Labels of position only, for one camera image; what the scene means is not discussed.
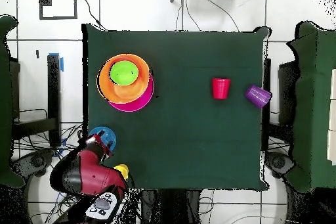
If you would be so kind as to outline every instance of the blue tape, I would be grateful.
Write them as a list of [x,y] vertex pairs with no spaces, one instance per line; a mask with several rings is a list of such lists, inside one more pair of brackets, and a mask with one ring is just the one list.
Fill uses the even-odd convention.
[[64,71],[64,63],[63,63],[63,57],[60,59],[60,71]]
[[[49,55],[60,56],[60,53],[49,53]],[[63,60],[63,57],[60,58],[60,71],[61,71],[61,72],[64,71],[64,60]]]

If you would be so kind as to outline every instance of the yellow object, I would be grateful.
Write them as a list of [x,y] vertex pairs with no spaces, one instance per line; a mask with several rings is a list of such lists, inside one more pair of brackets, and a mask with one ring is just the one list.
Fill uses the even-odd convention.
[[125,164],[114,166],[114,169],[120,171],[125,180],[129,178],[129,168]]

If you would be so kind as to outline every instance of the floor tile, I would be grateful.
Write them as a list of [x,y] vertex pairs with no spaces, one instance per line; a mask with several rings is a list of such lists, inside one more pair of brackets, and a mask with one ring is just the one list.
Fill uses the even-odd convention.
[[[28,203],[28,211],[33,224],[44,224],[48,213],[55,207],[55,204],[48,203]],[[52,214],[47,224],[52,224],[58,218],[57,213]]]
[[336,131],[336,100],[330,100],[329,108],[329,130]]
[[201,224],[260,224],[261,205],[215,204],[211,212],[202,215],[210,208],[200,204]]
[[12,148],[12,150],[13,150],[13,152],[12,152],[12,156],[10,157],[10,160],[11,161],[15,161],[15,160],[17,160],[17,159],[19,159],[19,150],[17,149],[18,148],[18,142],[19,142],[19,140],[13,140],[13,148]]
[[328,131],[327,159],[336,162],[336,131]]
[[[70,132],[72,129],[68,129],[70,127],[74,127],[73,134],[69,136]],[[60,151],[61,156],[65,156],[69,153],[70,149],[67,149],[68,147],[75,147],[78,145],[78,136],[77,136],[77,130],[82,129],[79,124],[62,124],[62,140],[65,138],[68,138],[66,141],[66,146],[62,145],[62,148],[65,150]],[[49,139],[48,132],[45,133],[47,139]],[[49,148],[49,143],[41,138],[40,136],[37,135],[32,135],[31,136],[31,141],[33,143],[33,146],[37,147],[45,147]],[[31,147],[31,144],[28,140],[27,137],[24,137],[23,139],[20,140],[20,155],[23,157],[26,154],[29,154],[33,152],[34,150],[28,150]],[[52,157],[52,166],[55,166],[58,163],[59,159],[58,157]],[[52,171],[52,167],[47,168],[47,172],[44,176],[42,177],[36,177],[33,176],[29,191],[28,191],[28,201],[29,202],[55,202],[56,198],[58,196],[58,192],[53,190],[51,185],[50,185],[50,174]]]
[[[212,0],[225,9],[235,20],[240,31],[251,32],[264,25],[265,0]],[[186,0],[184,4],[184,30],[198,31],[192,18],[203,31],[236,32],[230,17],[207,0]],[[180,0],[101,0],[101,21],[109,30],[173,31],[182,29]]]
[[335,29],[333,0],[267,0],[266,25],[272,28],[270,40],[294,39],[295,26],[307,20],[325,29]]
[[[279,112],[279,65],[295,60],[294,54],[285,43],[268,43],[268,58],[271,59],[270,70],[270,90],[272,98],[270,100],[270,110]],[[279,114],[270,114],[270,122],[278,123]]]
[[[214,203],[260,203],[261,193],[253,190],[225,190],[216,189],[213,193],[211,189],[204,189],[201,192],[201,197],[210,197]],[[210,202],[210,199],[203,198],[200,200],[202,203]]]
[[287,205],[262,205],[261,224],[285,224]]
[[330,99],[336,99],[336,69],[334,69],[331,73]]
[[[47,55],[59,53],[60,58],[63,58],[64,61],[64,71],[60,71],[61,122],[81,122],[83,120],[82,46],[81,41],[18,42],[21,65],[21,110],[36,108],[47,110]],[[39,51],[39,58],[37,58],[36,50]]]
[[[45,12],[48,15],[60,16],[66,15],[70,10],[68,10],[69,7],[67,7],[67,9],[61,7],[59,2],[72,2],[73,0],[52,0],[52,2],[53,1],[55,6],[46,6],[43,7],[43,9],[47,8]],[[91,13],[96,19],[99,19],[99,0],[87,1],[90,4]],[[19,39],[82,39],[81,24],[96,24],[84,0],[77,0],[77,17],[77,19],[40,20],[39,0],[18,0]]]
[[[16,0],[0,0],[0,16],[3,14],[16,18]],[[7,34],[7,39],[16,39],[16,28]]]
[[9,54],[12,58],[18,58],[18,47],[17,41],[6,41],[7,49],[9,50]]
[[[52,158],[52,166],[58,163],[58,158]],[[46,174],[42,177],[33,176],[28,190],[28,202],[56,202],[58,191],[50,186],[50,174],[52,167],[47,168]]]

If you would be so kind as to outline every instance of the black frame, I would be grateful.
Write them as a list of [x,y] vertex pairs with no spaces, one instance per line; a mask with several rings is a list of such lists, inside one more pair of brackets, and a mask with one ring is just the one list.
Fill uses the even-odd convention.
[[63,19],[77,19],[77,0],[73,0],[73,16],[53,16],[43,17],[43,6],[51,6],[51,0],[39,0],[39,19],[40,20],[63,20]]

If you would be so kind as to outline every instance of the plastic cup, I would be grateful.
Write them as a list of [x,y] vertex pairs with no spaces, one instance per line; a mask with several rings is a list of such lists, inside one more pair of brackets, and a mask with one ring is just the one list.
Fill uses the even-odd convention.
[[226,99],[230,82],[231,79],[227,78],[213,78],[213,98]]
[[264,107],[271,99],[272,94],[256,85],[251,85],[245,96],[258,108]]

